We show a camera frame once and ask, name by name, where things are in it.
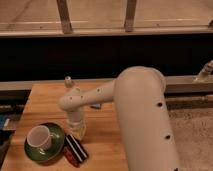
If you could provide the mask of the translucent clear gripper body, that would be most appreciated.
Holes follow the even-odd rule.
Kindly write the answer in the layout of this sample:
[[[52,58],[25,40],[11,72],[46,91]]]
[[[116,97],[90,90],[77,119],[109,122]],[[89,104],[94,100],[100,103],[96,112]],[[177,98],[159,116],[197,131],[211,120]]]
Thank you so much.
[[[69,132],[78,140],[82,140],[86,133],[86,124],[85,120],[80,121],[67,121],[69,126]]]

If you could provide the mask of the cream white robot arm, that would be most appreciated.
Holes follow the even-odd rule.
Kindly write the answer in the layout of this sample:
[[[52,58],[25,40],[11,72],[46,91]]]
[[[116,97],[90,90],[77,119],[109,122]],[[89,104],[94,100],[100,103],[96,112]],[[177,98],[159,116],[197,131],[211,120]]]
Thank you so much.
[[[164,92],[163,74],[151,67],[134,66],[96,89],[71,88],[59,100],[73,130],[82,127],[79,109],[113,102],[129,171],[181,171]]]

